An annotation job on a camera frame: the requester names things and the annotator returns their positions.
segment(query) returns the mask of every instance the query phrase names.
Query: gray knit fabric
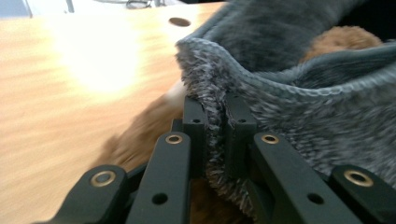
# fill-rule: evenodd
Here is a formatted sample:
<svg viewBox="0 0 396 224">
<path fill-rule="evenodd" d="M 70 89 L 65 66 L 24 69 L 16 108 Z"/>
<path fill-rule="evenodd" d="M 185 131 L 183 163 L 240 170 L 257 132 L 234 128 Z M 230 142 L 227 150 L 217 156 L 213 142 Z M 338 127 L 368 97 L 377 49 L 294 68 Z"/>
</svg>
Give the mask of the gray knit fabric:
<svg viewBox="0 0 396 224">
<path fill-rule="evenodd" d="M 209 182 L 249 216 L 244 180 L 224 174 L 226 91 L 243 96 L 260 130 L 282 134 L 316 170 L 355 164 L 396 188 L 396 44 L 298 64 L 316 36 L 363 2 L 232 1 L 177 43 L 189 96 L 208 117 Z"/>
</svg>

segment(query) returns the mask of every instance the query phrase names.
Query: dark hole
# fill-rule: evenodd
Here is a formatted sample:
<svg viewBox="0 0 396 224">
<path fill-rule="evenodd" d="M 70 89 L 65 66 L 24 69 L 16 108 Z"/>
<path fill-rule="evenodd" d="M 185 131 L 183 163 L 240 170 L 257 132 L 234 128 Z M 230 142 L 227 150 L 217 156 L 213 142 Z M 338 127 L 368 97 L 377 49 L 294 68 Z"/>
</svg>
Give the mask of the dark hole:
<svg viewBox="0 0 396 224">
<path fill-rule="evenodd" d="M 177 142 L 180 138 L 178 138 L 177 136 L 172 136 L 169 138 L 170 142 Z"/>
<path fill-rule="evenodd" d="M 104 183 L 104 182 L 106 182 L 109 179 L 110 179 L 110 175 L 109 174 L 102 174 L 102 175 L 99 175 L 99 176 L 96 177 L 96 181 L 99 182 L 99 183 Z"/>
<path fill-rule="evenodd" d="M 169 19 L 169 22 L 174 24 L 175 26 L 181 26 L 181 27 L 186 27 L 191 25 L 191 22 L 189 22 L 188 20 L 177 17 Z"/>
<path fill-rule="evenodd" d="M 275 142 L 276 139 L 273 136 L 265 136 L 265 140 L 267 140 L 268 142 Z"/>
<path fill-rule="evenodd" d="M 152 202 L 158 205 L 166 203 L 168 201 L 168 196 L 164 193 L 158 193 L 152 197 Z"/>
<path fill-rule="evenodd" d="M 362 175 L 358 175 L 358 174 L 352 174 L 350 175 L 352 178 L 354 178 L 355 180 L 358 180 L 360 182 L 366 182 L 366 178 L 364 178 L 364 176 Z"/>
<path fill-rule="evenodd" d="M 315 203 L 315 204 L 323 204 L 324 203 L 324 200 L 322 199 L 322 197 L 320 197 L 316 193 L 310 193 L 310 194 L 308 194 L 307 197 L 308 197 L 309 201 L 311 201 L 312 203 Z"/>
</svg>

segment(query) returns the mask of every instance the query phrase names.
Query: black metal frame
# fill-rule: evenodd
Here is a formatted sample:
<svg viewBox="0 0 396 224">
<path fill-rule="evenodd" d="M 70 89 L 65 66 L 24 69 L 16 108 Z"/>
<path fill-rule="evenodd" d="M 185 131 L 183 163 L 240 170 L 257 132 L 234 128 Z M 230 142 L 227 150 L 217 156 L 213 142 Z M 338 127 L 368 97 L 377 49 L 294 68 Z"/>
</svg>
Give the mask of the black metal frame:
<svg viewBox="0 0 396 224">
<path fill-rule="evenodd" d="M 259 223 L 396 223 L 396 191 L 374 174 L 350 165 L 319 174 L 282 136 L 258 133 L 237 95 L 227 95 L 226 110 L 226 174 L 247 179 Z M 148 164 L 90 170 L 43 223 L 189 223 L 190 180 L 205 176 L 205 118 L 186 98 L 183 120 Z"/>
</svg>

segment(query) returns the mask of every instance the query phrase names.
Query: metal rivet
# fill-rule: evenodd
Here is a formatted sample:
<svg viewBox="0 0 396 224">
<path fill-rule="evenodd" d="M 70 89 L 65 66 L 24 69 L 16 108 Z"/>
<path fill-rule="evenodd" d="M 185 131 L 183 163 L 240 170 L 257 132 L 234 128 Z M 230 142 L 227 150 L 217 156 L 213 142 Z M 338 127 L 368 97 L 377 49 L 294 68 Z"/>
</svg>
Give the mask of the metal rivet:
<svg viewBox="0 0 396 224">
<path fill-rule="evenodd" d="M 374 182 L 370 176 L 360 172 L 360 171 L 354 171 L 354 170 L 347 170 L 344 172 L 344 177 L 352 182 L 353 184 L 356 184 L 361 187 L 366 187 L 369 188 L 371 187 Z"/>
<path fill-rule="evenodd" d="M 279 143 L 279 138 L 271 134 L 265 134 L 262 136 L 262 141 L 268 144 L 277 144 Z"/>
<path fill-rule="evenodd" d="M 91 178 L 91 185 L 97 188 L 101 188 L 111 184 L 115 179 L 116 173 L 112 171 L 102 171 Z"/>
<path fill-rule="evenodd" d="M 169 135 L 165 138 L 165 141 L 169 144 L 179 144 L 181 143 L 181 141 L 183 140 L 183 138 L 180 135 Z"/>
</svg>

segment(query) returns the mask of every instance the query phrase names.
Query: teddy bear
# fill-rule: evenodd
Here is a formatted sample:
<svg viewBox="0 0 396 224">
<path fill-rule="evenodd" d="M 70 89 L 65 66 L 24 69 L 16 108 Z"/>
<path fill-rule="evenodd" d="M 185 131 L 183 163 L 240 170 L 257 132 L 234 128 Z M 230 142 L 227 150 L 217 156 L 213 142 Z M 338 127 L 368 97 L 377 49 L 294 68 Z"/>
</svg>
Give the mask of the teddy bear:
<svg viewBox="0 0 396 224">
<path fill-rule="evenodd" d="M 383 43 L 375 35 L 357 26 L 335 26 L 315 38 L 300 60 L 306 62 L 322 54 L 345 49 L 367 49 Z M 170 131 L 173 119 L 181 119 L 186 89 L 179 81 L 163 96 L 134 118 L 120 136 L 113 136 L 103 146 L 92 167 L 114 164 L 125 171 L 149 161 L 157 138 Z M 191 223 L 253 223 L 234 204 L 224 201 L 204 179 L 191 181 Z"/>
</svg>

